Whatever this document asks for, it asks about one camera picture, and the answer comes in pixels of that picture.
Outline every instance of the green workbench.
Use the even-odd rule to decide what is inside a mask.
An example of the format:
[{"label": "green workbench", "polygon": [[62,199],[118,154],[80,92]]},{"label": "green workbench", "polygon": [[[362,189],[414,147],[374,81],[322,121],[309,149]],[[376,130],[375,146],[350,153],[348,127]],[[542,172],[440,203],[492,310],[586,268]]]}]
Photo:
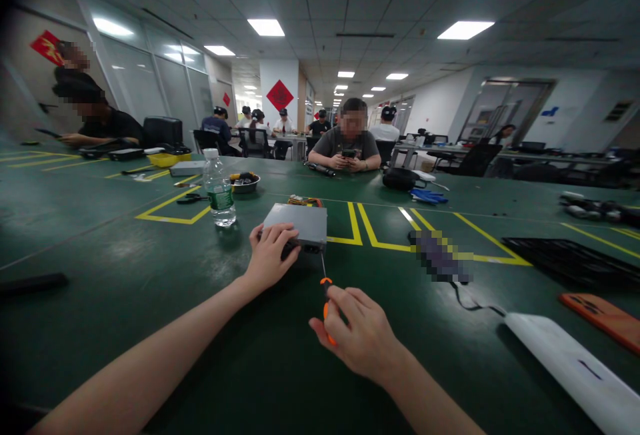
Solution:
[{"label": "green workbench", "polygon": [[[570,238],[639,265],[637,236],[561,211],[557,196],[566,186],[438,175],[451,189],[449,203],[432,207],[385,188],[378,172],[329,179],[297,163],[224,158],[233,171],[262,178],[256,193],[236,196],[237,222],[224,229],[214,225],[206,203],[175,204],[194,190],[173,186],[183,179],[162,171],[150,172],[155,178],[146,183],[118,175],[148,165],[145,159],[88,163],[58,151],[0,151],[0,280],[57,271],[70,280],[59,290],[3,302],[1,357],[16,403],[54,407],[241,275],[251,256],[250,230],[291,194],[320,198],[327,207],[327,275],[376,300],[398,339],[487,433],[599,431],[500,316],[465,310],[449,284],[431,281],[409,252],[407,233],[416,226],[441,230],[469,253],[475,297],[552,318],[640,392],[638,357],[563,306],[557,297],[568,288],[499,246],[503,236]],[[576,191],[640,205],[637,193]],[[384,391],[350,373],[308,327],[321,314],[321,276],[319,258],[304,256],[244,308],[146,431],[410,432]],[[605,298],[640,317],[636,294]]]}]

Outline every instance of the red diamond sign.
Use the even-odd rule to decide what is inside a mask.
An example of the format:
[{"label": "red diamond sign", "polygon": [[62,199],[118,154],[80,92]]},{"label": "red diamond sign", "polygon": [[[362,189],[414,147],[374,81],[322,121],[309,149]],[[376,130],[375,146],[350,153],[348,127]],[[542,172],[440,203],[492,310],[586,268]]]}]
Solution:
[{"label": "red diamond sign", "polygon": [[291,92],[289,92],[282,81],[278,80],[267,94],[267,98],[277,111],[281,111],[293,100],[293,95],[291,95]]}]

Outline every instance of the black tray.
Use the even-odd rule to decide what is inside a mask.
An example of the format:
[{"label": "black tray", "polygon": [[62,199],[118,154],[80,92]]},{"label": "black tray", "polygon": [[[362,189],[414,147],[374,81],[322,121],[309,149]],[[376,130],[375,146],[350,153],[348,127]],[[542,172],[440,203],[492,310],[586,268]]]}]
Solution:
[{"label": "black tray", "polygon": [[504,244],[560,280],[603,290],[640,291],[640,268],[564,238],[511,238]]}]

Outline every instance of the hand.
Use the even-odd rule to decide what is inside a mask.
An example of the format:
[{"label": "hand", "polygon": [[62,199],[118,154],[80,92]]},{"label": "hand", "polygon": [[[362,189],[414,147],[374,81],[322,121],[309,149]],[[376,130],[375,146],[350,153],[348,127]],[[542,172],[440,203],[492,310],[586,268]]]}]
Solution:
[{"label": "hand", "polygon": [[89,137],[80,134],[64,134],[58,140],[68,147],[80,147],[81,145],[91,144],[91,139]]},{"label": "hand", "polygon": [[340,154],[336,154],[329,159],[329,166],[335,170],[342,170],[348,165],[347,159]]},{"label": "hand", "polygon": [[[251,231],[249,241],[253,254],[244,277],[249,284],[260,292],[275,285],[298,259],[301,247],[294,248],[283,262],[280,257],[288,240],[298,236],[298,230],[292,230],[293,224],[276,224],[264,228],[258,225]],[[262,230],[260,240],[258,233]]]},{"label": "hand", "polygon": [[[329,310],[324,322],[312,318],[309,326],[320,344],[349,369],[384,386],[403,366],[406,348],[393,334],[384,310],[359,288],[329,287]],[[338,308],[349,320],[345,325]],[[329,342],[329,335],[336,342]]]}]

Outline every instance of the plastic bottle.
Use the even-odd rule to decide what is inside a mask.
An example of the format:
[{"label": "plastic bottle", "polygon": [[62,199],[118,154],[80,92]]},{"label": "plastic bottle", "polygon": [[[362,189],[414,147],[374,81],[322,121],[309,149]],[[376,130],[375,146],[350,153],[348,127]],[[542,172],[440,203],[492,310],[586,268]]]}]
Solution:
[{"label": "plastic bottle", "polygon": [[205,167],[203,169],[203,183],[211,214],[217,226],[229,226],[235,222],[235,205],[231,194],[231,181],[220,161],[218,149],[205,149]]}]

